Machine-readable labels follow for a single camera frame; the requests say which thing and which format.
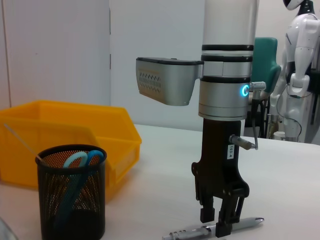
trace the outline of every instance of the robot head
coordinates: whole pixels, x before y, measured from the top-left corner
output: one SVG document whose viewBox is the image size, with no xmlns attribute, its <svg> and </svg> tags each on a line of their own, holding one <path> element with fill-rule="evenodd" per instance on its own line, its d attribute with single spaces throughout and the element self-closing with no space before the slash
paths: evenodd
<svg viewBox="0 0 320 240">
<path fill-rule="evenodd" d="M 299 7 L 303 1 L 304 0 L 283 0 L 283 3 L 288 10 L 294 10 Z"/>
</svg>

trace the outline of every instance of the label sticker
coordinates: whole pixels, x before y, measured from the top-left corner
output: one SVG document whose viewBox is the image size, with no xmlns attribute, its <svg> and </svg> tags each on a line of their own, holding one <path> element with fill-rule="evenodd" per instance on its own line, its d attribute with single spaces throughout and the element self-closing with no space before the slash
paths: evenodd
<svg viewBox="0 0 320 240">
<path fill-rule="evenodd" d="M 226 159 L 229 160 L 229 159 L 234 159 L 234 156 L 235 156 L 235 145 L 228 145 L 228 152 L 227 152 L 227 157 Z"/>
</svg>

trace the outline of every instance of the scissors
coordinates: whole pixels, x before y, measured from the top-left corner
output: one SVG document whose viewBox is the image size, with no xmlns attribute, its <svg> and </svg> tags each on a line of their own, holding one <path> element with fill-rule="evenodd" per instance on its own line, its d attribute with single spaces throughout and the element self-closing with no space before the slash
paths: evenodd
<svg viewBox="0 0 320 240">
<path fill-rule="evenodd" d="M 99 150 L 92 150 L 88 154 L 84 151 L 76 152 L 75 154 L 71 155 L 63 164 L 63 168 L 69 168 L 70 165 L 77 159 L 81 158 L 81 161 L 78 165 L 78 168 L 81 167 L 88 167 L 92 161 L 92 159 L 98 156 L 99 162 L 101 163 L 104 160 L 104 154 Z M 86 184 L 89 173 L 85 173 L 83 175 L 77 176 L 77 175 L 71 175 L 70 182 L 68 183 L 68 187 L 66 189 L 66 193 L 64 195 L 64 198 L 58 208 L 58 212 L 55 217 L 54 221 L 54 228 L 62 228 L 73 209 L 73 206 L 78 198 L 78 196 L 81 193 L 82 188 Z"/>
</svg>

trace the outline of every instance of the blue scissors handle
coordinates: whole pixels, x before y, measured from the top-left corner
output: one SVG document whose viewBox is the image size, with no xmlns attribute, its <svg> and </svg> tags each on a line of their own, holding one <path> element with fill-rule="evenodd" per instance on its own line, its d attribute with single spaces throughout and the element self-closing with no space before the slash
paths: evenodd
<svg viewBox="0 0 320 240">
<path fill-rule="evenodd" d="M 104 160 L 104 154 L 99 150 L 92 150 L 88 153 L 88 160 L 86 161 L 86 166 L 89 166 L 94 156 L 99 157 L 99 162 L 101 163 Z"/>
<path fill-rule="evenodd" d="M 63 164 L 63 168 L 69 168 L 70 165 L 79 158 L 81 158 L 81 162 L 79 163 L 78 168 L 84 167 L 88 162 L 88 155 L 84 151 L 79 151 L 68 157 L 68 159 Z"/>
</svg>

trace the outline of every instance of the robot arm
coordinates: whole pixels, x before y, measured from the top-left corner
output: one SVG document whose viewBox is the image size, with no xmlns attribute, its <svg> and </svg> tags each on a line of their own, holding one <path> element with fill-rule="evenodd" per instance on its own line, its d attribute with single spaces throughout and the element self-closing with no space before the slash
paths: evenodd
<svg viewBox="0 0 320 240">
<path fill-rule="evenodd" d="M 283 50 L 282 53 L 282 65 L 281 65 L 281 73 L 274 88 L 273 93 L 270 96 L 270 115 L 271 115 L 271 124 L 269 128 L 269 138 L 273 138 L 274 133 L 279 130 L 279 112 L 278 106 L 282 106 L 283 104 L 283 96 L 287 81 L 286 81 L 286 69 L 287 69 L 287 52 L 286 49 Z"/>
<path fill-rule="evenodd" d="M 298 32 L 294 61 L 295 73 L 290 78 L 284 129 L 287 141 L 296 142 L 302 131 L 303 103 L 308 91 L 310 77 L 306 71 L 310 66 L 320 35 L 320 21 L 314 15 L 303 19 Z"/>
<path fill-rule="evenodd" d="M 136 61 L 139 92 L 170 106 L 188 105 L 200 78 L 202 154 L 191 171 L 203 223 L 215 219 L 214 197 L 222 199 L 217 237 L 231 234 L 249 196 L 238 169 L 239 149 L 258 147 L 239 137 L 250 89 L 260 97 L 266 87 L 264 82 L 250 83 L 257 14 L 258 0 L 206 0 L 201 61 L 147 57 Z"/>
</svg>

